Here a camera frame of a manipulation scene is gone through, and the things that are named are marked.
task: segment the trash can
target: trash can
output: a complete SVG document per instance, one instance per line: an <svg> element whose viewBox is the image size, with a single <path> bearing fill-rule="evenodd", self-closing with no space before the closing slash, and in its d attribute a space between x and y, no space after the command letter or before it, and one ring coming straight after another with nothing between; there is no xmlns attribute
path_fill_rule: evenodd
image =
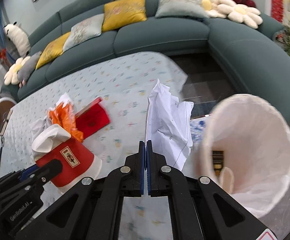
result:
<svg viewBox="0 0 290 240"><path fill-rule="evenodd" d="M231 196L257 218L289 188L290 128L260 97L233 95L217 104L206 120L197 169L219 184L212 151L224 151L223 166L234 178Z"/></svg>

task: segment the table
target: table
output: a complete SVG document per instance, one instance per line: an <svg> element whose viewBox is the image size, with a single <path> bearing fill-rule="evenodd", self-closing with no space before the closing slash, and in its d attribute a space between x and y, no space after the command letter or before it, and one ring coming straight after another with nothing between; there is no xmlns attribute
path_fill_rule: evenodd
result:
<svg viewBox="0 0 290 240"><path fill-rule="evenodd" d="M83 144L103 160L99 178L123 166L126 156L138 152L139 141L145 140L147 97L157 78L180 97L187 75L168 57L141 52L85 68L30 95L13 107L4 134L0 177L34 164L29 124L43 118L64 93L73 100L76 112L99 96L104 99L111 123ZM61 196L51 182L44 188L44 205L34 217ZM120 239L172 239L167 197L125 198Z"/></svg>

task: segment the teal sofa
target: teal sofa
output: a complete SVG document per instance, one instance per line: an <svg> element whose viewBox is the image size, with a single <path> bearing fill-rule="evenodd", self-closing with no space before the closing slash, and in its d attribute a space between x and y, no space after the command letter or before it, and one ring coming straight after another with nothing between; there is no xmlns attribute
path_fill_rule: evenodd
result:
<svg viewBox="0 0 290 240"><path fill-rule="evenodd" d="M56 12L30 36L30 54L69 32L76 23L103 13L105 3L114 0L77 0ZM140 51L156 51L167 56L209 52L239 93L260 96L275 106L290 122L290 57L273 41L283 26L262 14L258 30L227 19L155 18L158 0L146 0L145 22L124 26L87 40L38 70L21 89L3 86L2 92L22 100L80 69Z"/></svg>

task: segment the screw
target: screw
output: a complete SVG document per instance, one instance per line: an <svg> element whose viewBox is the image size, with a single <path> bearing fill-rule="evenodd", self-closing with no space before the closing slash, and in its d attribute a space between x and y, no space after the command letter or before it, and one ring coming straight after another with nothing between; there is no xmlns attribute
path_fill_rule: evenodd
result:
<svg viewBox="0 0 290 240"><path fill-rule="evenodd" d="M89 177L83 178L82 179L82 184L83 185L90 185L92 183L92 179Z"/></svg>
<svg viewBox="0 0 290 240"><path fill-rule="evenodd" d="M202 184L209 184L210 183L210 179L208 177L201 177L199 179L199 181L202 183Z"/></svg>
<svg viewBox="0 0 290 240"><path fill-rule="evenodd" d="M122 173L129 173L131 171L131 168L128 166L123 166L121 167L121 172Z"/></svg>
<svg viewBox="0 0 290 240"><path fill-rule="evenodd" d="M162 172L170 172L171 171L171 167L170 166L162 166L161 168Z"/></svg>

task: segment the white panda plush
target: white panda plush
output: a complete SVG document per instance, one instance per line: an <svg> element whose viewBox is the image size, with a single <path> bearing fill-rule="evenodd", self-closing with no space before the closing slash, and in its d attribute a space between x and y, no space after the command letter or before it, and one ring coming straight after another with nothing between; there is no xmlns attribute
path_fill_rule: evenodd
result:
<svg viewBox="0 0 290 240"><path fill-rule="evenodd" d="M30 50L30 44L27 34L16 23L7 24L3 29L6 36L14 43L20 56L24 57Z"/></svg>

